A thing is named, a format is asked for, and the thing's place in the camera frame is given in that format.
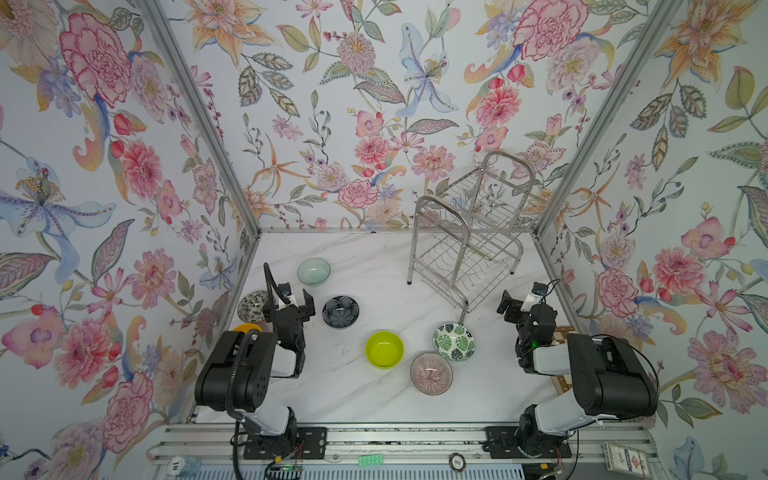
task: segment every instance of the leaf-patterned bowl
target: leaf-patterned bowl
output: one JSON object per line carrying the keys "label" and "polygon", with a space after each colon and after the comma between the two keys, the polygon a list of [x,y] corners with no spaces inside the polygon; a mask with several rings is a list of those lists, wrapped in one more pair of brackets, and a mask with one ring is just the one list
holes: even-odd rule
{"label": "leaf-patterned bowl", "polygon": [[475,354],[475,337],[463,325],[446,323],[432,336],[435,350],[451,362],[463,362]]}

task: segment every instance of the blue flower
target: blue flower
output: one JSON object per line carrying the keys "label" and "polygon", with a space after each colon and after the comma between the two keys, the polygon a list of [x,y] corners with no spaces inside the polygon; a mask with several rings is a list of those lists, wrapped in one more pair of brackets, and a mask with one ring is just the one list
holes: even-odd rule
{"label": "blue flower", "polygon": [[203,273],[200,277],[200,285],[205,286],[210,290],[221,288],[222,286],[228,290],[232,290],[234,284],[232,283],[232,280],[230,280],[230,275],[234,273],[236,264],[237,258],[232,260],[232,263],[227,268],[224,268],[224,262],[221,261],[221,257],[216,257],[216,265],[214,266],[214,272],[216,272],[216,274],[214,275],[211,272]]}
{"label": "blue flower", "polygon": [[413,88],[413,97],[408,106],[395,112],[398,117],[412,117],[423,98],[428,98],[429,103],[439,112],[448,113],[458,110],[458,107],[451,103],[448,95],[440,93],[435,88],[435,83],[440,82],[440,78],[448,70],[448,54],[443,52],[439,57],[433,56],[424,62],[422,68],[419,57],[423,47],[424,41],[419,30],[410,23],[404,24],[400,63],[406,68],[405,81]]}
{"label": "blue flower", "polygon": [[27,158],[28,170],[19,168],[20,180],[16,189],[28,199],[14,197],[0,189],[0,218],[8,221],[14,235],[26,237],[32,232],[46,233],[54,238],[61,250],[61,261],[54,279],[64,283],[78,268],[80,256],[69,241],[69,234],[76,226],[95,228],[107,223],[114,204],[101,205],[85,202],[76,207],[65,207],[59,190],[59,180],[53,169],[36,159]]}

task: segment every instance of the orange lily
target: orange lily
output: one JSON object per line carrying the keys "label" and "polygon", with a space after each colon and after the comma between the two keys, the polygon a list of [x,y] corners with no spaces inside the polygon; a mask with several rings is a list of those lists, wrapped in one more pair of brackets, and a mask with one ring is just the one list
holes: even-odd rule
{"label": "orange lily", "polygon": [[272,145],[272,140],[270,139],[269,135],[266,136],[266,139],[270,142],[270,150],[272,151],[272,164],[267,168],[263,168],[262,170],[257,171],[256,174],[253,175],[253,181],[250,182],[249,188],[256,183],[256,180],[259,179],[259,175],[263,175],[265,179],[272,177],[272,184],[270,185],[270,188],[267,189],[267,191],[272,189],[272,185],[275,184],[275,180],[277,179],[277,188],[275,189],[274,193],[272,193],[272,196],[274,197],[277,191],[280,189],[280,183],[281,183],[280,172],[283,172],[284,174],[293,175],[294,177],[298,177],[298,178],[307,178],[307,177],[305,177],[304,175],[299,175],[297,173],[294,173],[286,169],[288,165],[295,164],[296,163],[295,161],[286,162],[284,164],[278,164],[277,154],[275,153],[275,146]]}
{"label": "orange lily", "polygon": [[603,231],[605,231],[605,227],[603,227],[603,218],[600,215],[600,204],[607,205],[608,208],[611,208],[611,204],[609,204],[607,201],[603,200],[603,197],[601,197],[600,194],[602,194],[603,191],[608,187],[608,185],[611,184],[611,181],[614,179],[614,177],[616,176],[616,172],[618,172],[618,171],[619,171],[619,168],[618,168],[618,165],[617,165],[616,166],[616,170],[614,170],[613,175],[611,175],[611,178],[609,178],[608,181],[605,182],[605,185],[600,187],[600,190],[598,190],[597,192],[593,192],[592,190],[589,190],[588,188],[583,188],[582,187],[582,188],[576,190],[574,193],[572,193],[571,195],[575,195],[575,194],[581,192],[581,199],[582,200],[586,200],[587,202],[585,204],[582,204],[579,207],[576,207],[575,210],[578,210],[580,208],[583,208],[583,210],[580,211],[577,214],[571,215],[571,217],[578,217],[579,215],[584,215],[585,213],[587,213],[592,208],[592,205],[594,205],[594,209],[598,213],[598,222],[600,223],[600,228],[603,229]]}

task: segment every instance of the light green bowl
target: light green bowl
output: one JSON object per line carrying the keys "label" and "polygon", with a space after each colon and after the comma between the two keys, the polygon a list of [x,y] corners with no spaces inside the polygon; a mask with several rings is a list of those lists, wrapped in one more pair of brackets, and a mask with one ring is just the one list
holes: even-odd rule
{"label": "light green bowl", "polygon": [[310,258],[299,265],[296,272],[301,283],[310,286],[320,285],[331,274],[331,266],[322,258]]}
{"label": "light green bowl", "polygon": [[377,332],[366,343],[366,357],[377,369],[391,369],[402,360],[406,348],[392,332]]}

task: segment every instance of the black mounting plate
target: black mounting plate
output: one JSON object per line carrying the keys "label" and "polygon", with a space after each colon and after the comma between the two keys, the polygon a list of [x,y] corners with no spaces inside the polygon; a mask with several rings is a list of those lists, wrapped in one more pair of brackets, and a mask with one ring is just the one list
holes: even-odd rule
{"label": "black mounting plate", "polygon": [[[299,444],[304,442],[301,451],[303,460],[322,460],[326,456],[326,437],[328,429],[324,427],[299,427]],[[243,451],[244,460],[274,460],[275,455],[265,450],[257,437],[248,435]]]}
{"label": "black mounting plate", "polygon": [[[485,427],[485,444],[482,449],[491,454],[491,458],[528,458],[523,455],[515,442],[516,426],[509,427]],[[570,458],[571,447],[568,443],[558,447],[562,458]],[[543,458],[556,457],[557,454],[552,451],[551,455],[542,455]]]}

